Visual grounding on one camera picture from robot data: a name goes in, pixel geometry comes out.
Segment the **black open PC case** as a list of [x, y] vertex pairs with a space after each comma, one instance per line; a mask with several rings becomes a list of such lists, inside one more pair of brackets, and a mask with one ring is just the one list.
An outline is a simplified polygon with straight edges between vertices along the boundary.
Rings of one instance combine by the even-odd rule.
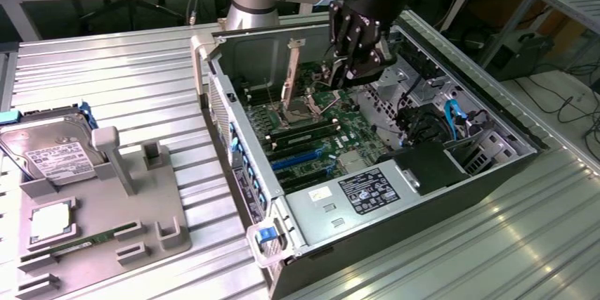
[[[480, 131], [496, 131], [519, 157], [463, 182], [444, 187], [397, 215], [353, 234], [317, 247], [307, 245], [288, 206], [281, 186], [267, 161], [244, 106], [249, 94], [265, 90], [264, 77], [275, 100], [281, 100], [289, 64], [289, 39], [305, 39], [300, 48], [299, 78], [293, 97], [333, 89], [323, 81], [325, 65], [333, 63], [327, 26], [321, 22], [268, 27], [236, 32], [211, 30], [191, 40], [201, 107], [213, 129], [225, 179], [241, 214], [243, 232], [251, 258], [267, 278], [272, 299], [304, 294], [316, 282], [359, 268], [368, 258], [389, 258], [431, 248], [431, 238], [453, 221], [467, 221], [472, 212], [503, 184], [536, 161], [547, 146], [531, 128], [507, 109], [507, 101], [493, 97], [495, 80], [415, 13], [400, 16], [387, 38], [396, 56], [421, 51], [449, 77], [444, 90], [444, 117], [460, 141]], [[277, 238], [257, 244], [260, 228], [273, 227]]]

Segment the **grey parts rack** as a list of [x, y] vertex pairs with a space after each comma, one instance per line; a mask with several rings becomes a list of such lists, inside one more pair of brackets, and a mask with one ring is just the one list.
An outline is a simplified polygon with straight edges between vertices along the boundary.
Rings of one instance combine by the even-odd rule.
[[[15, 300], [53, 300], [123, 273], [191, 249], [175, 171], [167, 147], [144, 143], [137, 152], [119, 152], [115, 127], [92, 131], [92, 146], [107, 161], [68, 178], [20, 179]], [[31, 237], [35, 209], [71, 205], [71, 230], [41, 241]], [[61, 256], [21, 261], [25, 254], [96, 235], [129, 222], [113, 240]]]

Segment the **thin metal locking lever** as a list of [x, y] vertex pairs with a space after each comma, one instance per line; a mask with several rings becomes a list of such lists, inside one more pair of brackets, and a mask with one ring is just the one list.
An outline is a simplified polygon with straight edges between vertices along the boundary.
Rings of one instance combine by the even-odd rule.
[[277, 106], [276, 106], [276, 103], [273, 102], [273, 97], [272, 97], [272, 95], [271, 95], [271, 87], [269, 87], [269, 84], [268, 84], [268, 81], [267, 81], [267, 78], [264, 77], [264, 87], [265, 87], [265, 89], [267, 89], [267, 96], [268, 96], [268, 99], [269, 99], [269, 106], [271, 106], [271, 109], [273, 110], [273, 111], [277, 111]]

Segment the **grey power supply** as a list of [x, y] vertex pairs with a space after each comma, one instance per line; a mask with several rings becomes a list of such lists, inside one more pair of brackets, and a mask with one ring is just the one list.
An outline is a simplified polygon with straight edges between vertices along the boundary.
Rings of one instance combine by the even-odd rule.
[[421, 201], [420, 182], [388, 160], [285, 196], [311, 247], [365, 229]]

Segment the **black installed RAM stick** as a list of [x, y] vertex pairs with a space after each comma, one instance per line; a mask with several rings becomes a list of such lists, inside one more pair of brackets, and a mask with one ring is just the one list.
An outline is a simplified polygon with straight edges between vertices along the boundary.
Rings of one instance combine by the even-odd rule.
[[336, 135], [341, 130], [340, 123], [336, 119], [331, 121], [317, 122], [304, 125], [299, 128], [272, 133], [268, 141], [273, 151], [296, 146], [303, 142], [312, 142], [325, 137]]

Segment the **silver CPU chip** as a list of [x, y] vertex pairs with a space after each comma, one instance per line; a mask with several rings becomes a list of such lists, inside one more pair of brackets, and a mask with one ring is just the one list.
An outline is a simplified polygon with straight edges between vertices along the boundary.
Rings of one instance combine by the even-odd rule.
[[35, 209], [31, 217], [31, 237], [41, 241], [71, 230], [71, 205], [59, 203]]

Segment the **green RAM stick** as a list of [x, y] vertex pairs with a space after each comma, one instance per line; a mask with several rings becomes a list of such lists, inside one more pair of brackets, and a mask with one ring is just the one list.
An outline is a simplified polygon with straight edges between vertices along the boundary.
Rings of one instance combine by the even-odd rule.
[[29, 260], [33, 260], [48, 254], [51, 256], [61, 256], [61, 255], [65, 255], [80, 249], [85, 249], [97, 244], [103, 244], [104, 242], [108, 242], [115, 239], [117, 232], [124, 231], [124, 230], [131, 230], [136, 227], [136, 225], [137, 224], [135, 222], [129, 222], [121, 226], [116, 226], [113, 229], [107, 230], [96, 235], [91, 235], [91, 236], [77, 239], [72, 242], [60, 244], [56, 247], [49, 247], [49, 248], [41, 249], [37, 252], [33, 252], [31, 254], [25, 254], [24, 256], [20, 257], [20, 260], [29, 261]]

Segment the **black fan shroud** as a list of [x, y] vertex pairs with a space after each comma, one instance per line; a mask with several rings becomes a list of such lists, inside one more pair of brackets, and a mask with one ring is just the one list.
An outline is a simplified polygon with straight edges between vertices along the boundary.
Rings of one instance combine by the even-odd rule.
[[424, 142], [384, 153], [376, 163], [389, 159], [403, 171], [411, 172], [419, 182], [415, 189], [420, 195], [427, 195], [471, 177], [440, 142]]

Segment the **black expansion slot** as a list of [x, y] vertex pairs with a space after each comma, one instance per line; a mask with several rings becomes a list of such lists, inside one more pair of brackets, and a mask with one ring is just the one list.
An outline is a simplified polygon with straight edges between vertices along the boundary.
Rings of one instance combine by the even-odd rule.
[[329, 169], [320, 169], [305, 174], [304, 176], [291, 178], [289, 180], [281, 182], [280, 186], [284, 190], [300, 190], [305, 186], [311, 186], [319, 181], [323, 181], [329, 176], [329, 173]]

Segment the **CPU socket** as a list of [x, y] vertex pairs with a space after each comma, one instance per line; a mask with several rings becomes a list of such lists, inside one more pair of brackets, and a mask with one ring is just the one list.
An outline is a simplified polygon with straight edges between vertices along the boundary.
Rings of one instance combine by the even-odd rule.
[[312, 112], [309, 106], [303, 101], [292, 101], [287, 106], [280, 105], [277, 110], [280, 118], [280, 127], [291, 129], [304, 126], [320, 120], [320, 117]]

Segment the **silver perforated disk bay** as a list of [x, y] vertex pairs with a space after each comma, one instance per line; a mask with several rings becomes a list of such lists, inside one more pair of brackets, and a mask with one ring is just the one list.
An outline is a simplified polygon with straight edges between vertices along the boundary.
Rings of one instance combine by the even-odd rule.
[[388, 148], [453, 139], [444, 117], [449, 85], [444, 70], [416, 51], [407, 58], [399, 56], [380, 79], [359, 87], [355, 101], [360, 113]]

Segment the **silver chipset heatsink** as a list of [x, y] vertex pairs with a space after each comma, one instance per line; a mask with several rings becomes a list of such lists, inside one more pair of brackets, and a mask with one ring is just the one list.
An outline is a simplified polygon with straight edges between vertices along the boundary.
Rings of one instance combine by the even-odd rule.
[[368, 158], [357, 150], [344, 152], [337, 157], [337, 162], [348, 173], [363, 170], [371, 166]]

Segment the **metal socket cover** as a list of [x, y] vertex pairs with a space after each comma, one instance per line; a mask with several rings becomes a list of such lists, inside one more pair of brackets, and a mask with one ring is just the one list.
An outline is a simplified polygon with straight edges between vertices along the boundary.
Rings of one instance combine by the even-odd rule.
[[308, 108], [315, 117], [325, 117], [327, 112], [340, 101], [341, 95], [339, 90], [313, 92], [305, 96]]

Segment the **small silver disk bay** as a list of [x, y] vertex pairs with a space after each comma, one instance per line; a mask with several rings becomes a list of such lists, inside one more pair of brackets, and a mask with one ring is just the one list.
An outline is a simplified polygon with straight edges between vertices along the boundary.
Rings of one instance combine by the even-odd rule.
[[515, 148], [493, 130], [480, 131], [460, 141], [449, 142], [447, 150], [469, 175], [476, 175], [519, 157]]

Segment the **GPU card with metal bracket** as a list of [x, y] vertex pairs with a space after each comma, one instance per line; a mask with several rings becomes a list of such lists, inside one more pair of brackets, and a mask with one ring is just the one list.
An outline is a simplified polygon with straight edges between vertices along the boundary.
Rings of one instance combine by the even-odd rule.
[[[300, 48], [305, 45], [305, 39], [289, 39], [288, 42], [288, 48], [289, 48], [289, 64], [287, 67], [285, 72], [285, 81], [283, 84], [283, 90], [281, 90], [281, 104], [283, 109], [285, 111], [289, 110], [289, 104], [293, 99], [295, 95], [295, 85], [296, 80], [299, 78], [297, 73], [297, 66], [299, 66], [299, 59], [300, 59]], [[333, 74], [337, 71], [337, 69], [341, 67], [343, 61], [345, 61], [345, 57], [335, 57], [333, 63], [328, 67], [325, 65], [325, 70], [321, 72], [323, 81], [313, 80], [312, 85], [316, 83], [321, 83], [324, 86], [333, 87]]]

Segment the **black equipment box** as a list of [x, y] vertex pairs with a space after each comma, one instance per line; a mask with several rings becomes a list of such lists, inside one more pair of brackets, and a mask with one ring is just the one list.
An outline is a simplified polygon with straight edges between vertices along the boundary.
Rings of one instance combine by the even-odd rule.
[[489, 74], [497, 81], [528, 76], [553, 46], [553, 39], [537, 32], [511, 32], [488, 64]]

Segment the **green motherboard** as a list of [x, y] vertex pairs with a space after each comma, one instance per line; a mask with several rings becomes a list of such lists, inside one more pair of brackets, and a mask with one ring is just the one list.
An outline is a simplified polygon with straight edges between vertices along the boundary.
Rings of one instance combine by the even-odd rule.
[[[359, 104], [355, 101], [355, 95], [357, 90], [339, 90], [341, 99], [329, 109], [325, 117], [320, 117], [320, 120], [309, 124], [331, 121], [336, 119], [340, 123], [341, 130], [336, 135], [325, 137], [320, 140], [312, 142], [303, 142], [296, 146], [273, 151], [269, 145], [269, 135], [272, 133], [279, 133], [289, 129], [280, 127], [280, 118], [277, 116], [277, 111], [271, 109], [269, 99], [267, 96], [267, 89], [260, 93], [252, 93], [248, 95], [245, 100], [244, 111], [251, 123], [253, 132], [256, 134], [261, 149], [267, 156], [267, 161], [271, 164], [281, 159], [285, 159], [293, 155], [303, 152], [311, 151], [321, 146], [325, 147], [323, 155], [309, 162], [297, 164], [287, 169], [273, 171], [279, 185], [281, 182], [289, 180], [291, 178], [304, 176], [305, 174], [317, 171], [320, 169], [329, 169], [329, 176], [319, 181], [316, 184], [323, 183], [333, 178], [349, 174], [340, 163], [337, 162], [337, 157], [348, 151], [357, 150], [369, 160], [371, 165], [377, 161], [377, 158], [392, 149], [388, 148], [380, 139], [375, 135], [375, 132], [368, 126], [368, 121], [363, 114], [360, 113]], [[315, 89], [307, 89], [305, 93], [296, 96], [292, 101], [305, 102], [305, 96], [312, 94]], [[277, 102], [273, 97], [273, 102], [276, 103], [277, 110], [280, 108], [281, 102]], [[299, 190], [283, 190], [284, 193], [289, 194]]]

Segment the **blue expansion slot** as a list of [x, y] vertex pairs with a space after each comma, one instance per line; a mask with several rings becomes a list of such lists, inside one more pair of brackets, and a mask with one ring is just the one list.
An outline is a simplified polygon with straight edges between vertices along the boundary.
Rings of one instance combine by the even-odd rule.
[[273, 171], [287, 169], [297, 164], [309, 162], [311, 160], [317, 159], [324, 153], [325, 147], [321, 146], [311, 151], [303, 152], [297, 155], [293, 155], [285, 159], [277, 160], [271, 164], [271, 169]]

